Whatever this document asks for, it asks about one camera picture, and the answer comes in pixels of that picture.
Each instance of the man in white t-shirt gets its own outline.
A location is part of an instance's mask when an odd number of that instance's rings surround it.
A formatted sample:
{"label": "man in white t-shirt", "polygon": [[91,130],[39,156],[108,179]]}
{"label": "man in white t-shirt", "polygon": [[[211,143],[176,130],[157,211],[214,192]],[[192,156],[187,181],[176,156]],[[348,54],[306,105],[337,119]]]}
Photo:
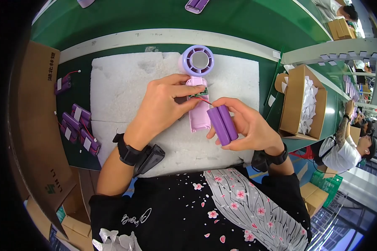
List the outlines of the man in white t-shirt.
{"label": "man in white t-shirt", "polygon": [[312,0],[327,22],[337,18],[345,18],[357,22],[359,16],[353,4],[342,6],[335,0]]}
{"label": "man in white t-shirt", "polygon": [[351,138],[350,117],[354,106],[353,100],[347,102],[336,136],[311,145],[317,165],[324,164],[333,170],[344,172],[354,168],[362,158],[370,160],[376,153],[376,140],[372,135],[361,137],[357,145]]}

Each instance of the circuit board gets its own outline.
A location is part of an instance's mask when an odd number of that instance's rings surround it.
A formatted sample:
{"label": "circuit board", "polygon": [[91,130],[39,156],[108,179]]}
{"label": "circuit board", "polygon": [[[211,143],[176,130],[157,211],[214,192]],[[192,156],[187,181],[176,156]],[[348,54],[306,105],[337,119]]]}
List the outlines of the circuit board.
{"label": "circuit board", "polygon": [[189,98],[200,97],[200,96],[205,96],[205,95],[208,95],[208,88],[205,88],[205,90],[203,92],[200,92],[200,93],[197,93],[197,94],[194,94],[194,95],[190,95]]}

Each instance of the green workbench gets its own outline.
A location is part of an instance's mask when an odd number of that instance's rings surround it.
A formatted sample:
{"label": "green workbench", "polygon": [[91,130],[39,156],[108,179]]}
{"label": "green workbench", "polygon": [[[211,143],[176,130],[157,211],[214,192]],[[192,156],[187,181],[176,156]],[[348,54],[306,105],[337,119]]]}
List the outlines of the green workbench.
{"label": "green workbench", "polygon": [[[89,39],[123,31],[146,28],[186,28],[240,37],[278,51],[284,46],[284,52],[325,43],[329,40],[322,28],[293,1],[210,1],[200,15],[187,12],[184,9],[185,3],[184,0],[160,0],[156,4],[149,0],[134,2],[101,0],[94,2],[86,9],[82,9],[76,1],[57,0],[33,24],[31,39],[64,50]],[[313,5],[306,7],[309,11],[310,9],[317,11],[317,9],[313,9]],[[94,58],[121,53],[144,52],[147,46],[155,46],[161,52],[175,51],[182,53],[190,45],[151,44],[119,47],[84,55],[60,64],[57,73],[58,78],[77,69],[81,69],[82,73],[74,74],[72,76],[72,88],[57,97],[59,120],[61,121],[63,112],[70,112],[73,103],[90,109],[90,73],[92,70],[91,62]],[[216,47],[210,47],[210,49],[215,54],[259,62],[259,111],[271,127],[277,130],[281,118],[283,94],[277,93],[272,88],[271,94],[276,96],[276,101],[271,108],[268,105],[263,105],[271,87],[276,62],[238,51]],[[343,62],[339,62],[335,66],[320,67],[316,64],[310,65],[310,67],[319,71],[343,90],[342,76],[332,77],[329,74],[348,71]],[[345,100],[331,88],[326,86],[326,89],[328,91],[327,108],[332,108],[338,112],[326,114],[321,138],[326,138],[335,133],[338,121],[342,117],[339,112],[343,110],[343,101]],[[70,165],[100,169],[97,158],[85,151],[82,145],[73,145],[64,137],[62,137],[62,140]],[[314,141],[284,139],[284,142],[289,151],[294,151],[310,145]]]}

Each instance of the green plastic crate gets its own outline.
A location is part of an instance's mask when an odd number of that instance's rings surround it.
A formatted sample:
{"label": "green plastic crate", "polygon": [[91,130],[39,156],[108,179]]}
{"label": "green plastic crate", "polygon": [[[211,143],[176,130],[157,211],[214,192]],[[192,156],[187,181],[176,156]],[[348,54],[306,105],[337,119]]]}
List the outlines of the green plastic crate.
{"label": "green plastic crate", "polygon": [[324,179],[324,174],[325,173],[320,171],[314,171],[310,183],[328,193],[327,200],[324,202],[324,205],[322,205],[323,207],[327,208],[334,199],[343,178],[336,174],[333,178]]}

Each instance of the tattoo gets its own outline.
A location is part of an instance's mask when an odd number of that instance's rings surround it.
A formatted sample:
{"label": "tattoo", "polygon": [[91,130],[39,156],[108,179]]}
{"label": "tattoo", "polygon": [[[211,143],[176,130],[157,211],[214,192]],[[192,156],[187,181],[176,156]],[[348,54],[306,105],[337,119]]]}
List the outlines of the tattoo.
{"label": "tattoo", "polygon": [[343,144],[345,143],[345,131],[346,131],[346,126],[348,124],[348,119],[343,118],[341,123],[339,124],[338,130],[337,130],[337,144],[339,148],[342,148]]}

